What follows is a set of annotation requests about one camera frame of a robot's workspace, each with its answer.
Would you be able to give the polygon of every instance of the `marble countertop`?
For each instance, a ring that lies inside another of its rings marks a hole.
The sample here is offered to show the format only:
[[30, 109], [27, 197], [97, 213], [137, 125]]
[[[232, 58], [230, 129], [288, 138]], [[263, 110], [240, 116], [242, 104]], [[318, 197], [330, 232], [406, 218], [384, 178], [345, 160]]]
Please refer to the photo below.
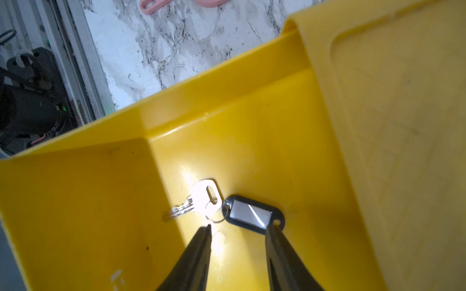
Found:
[[81, 0], [117, 109], [235, 57], [280, 33], [285, 18], [322, 0], [173, 0], [145, 15], [136, 0]]

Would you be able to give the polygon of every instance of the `silver key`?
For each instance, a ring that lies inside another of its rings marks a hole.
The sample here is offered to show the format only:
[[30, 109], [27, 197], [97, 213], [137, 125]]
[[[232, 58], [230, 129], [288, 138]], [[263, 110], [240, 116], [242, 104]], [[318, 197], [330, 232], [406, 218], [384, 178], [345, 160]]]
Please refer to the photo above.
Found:
[[[212, 197], [212, 200], [216, 199], [215, 203], [211, 201], [209, 192], [207, 192], [207, 187], [209, 186], [213, 189], [214, 193], [212, 194], [215, 197]], [[210, 217], [222, 208], [222, 203], [222, 197], [215, 182], [213, 180], [201, 180], [191, 188], [191, 195], [189, 195], [186, 202], [183, 205], [173, 207], [162, 216], [162, 220], [168, 221], [191, 211]]]

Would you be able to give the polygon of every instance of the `black key tag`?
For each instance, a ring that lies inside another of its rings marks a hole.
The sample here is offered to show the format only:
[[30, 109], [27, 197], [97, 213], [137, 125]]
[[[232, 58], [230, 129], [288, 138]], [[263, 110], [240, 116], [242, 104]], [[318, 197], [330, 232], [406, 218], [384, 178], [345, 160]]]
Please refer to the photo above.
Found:
[[285, 217], [278, 208], [239, 195], [230, 196], [223, 202], [222, 214], [229, 223], [263, 235], [269, 224], [276, 220], [280, 222], [281, 230], [285, 227]]

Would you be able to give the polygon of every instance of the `yellow plastic bin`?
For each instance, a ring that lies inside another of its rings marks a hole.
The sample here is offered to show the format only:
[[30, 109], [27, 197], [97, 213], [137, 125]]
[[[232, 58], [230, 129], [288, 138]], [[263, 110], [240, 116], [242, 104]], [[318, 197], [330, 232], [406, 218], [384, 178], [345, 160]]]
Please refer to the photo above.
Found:
[[[224, 198], [281, 209], [325, 290], [462, 289], [465, 147], [441, 133], [454, 119], [465, 136], [465, 4], [326, 1], [265, 45], [0, 161], [27, 288], [154, 290], [208, 223], [162, 214], [213, 178]], [[212, 234], [208, 290], [267, 290], [264, 236], [227, 222]]]

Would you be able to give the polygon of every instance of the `pink key tag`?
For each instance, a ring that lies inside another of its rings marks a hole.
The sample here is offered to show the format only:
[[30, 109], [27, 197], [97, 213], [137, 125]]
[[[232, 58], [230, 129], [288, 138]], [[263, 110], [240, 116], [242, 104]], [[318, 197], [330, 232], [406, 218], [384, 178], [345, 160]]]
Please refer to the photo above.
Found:
[[171, 0], [141, 0], [141, 2], [139, 2], [139, 8], [144, 14], [149, 15], [156, 12], [163, 6], [167, 5], [168, 3], [170, 3], [170, 1]]
[[211, 7], [221, 5], [221, 4], [223, 4], [223, 3], [227, 2], [227, 1], [228, 0], [194, 0], [194, 3], [196, 3], [197, 5], [200, 5], [202, 7], [211, 8]]

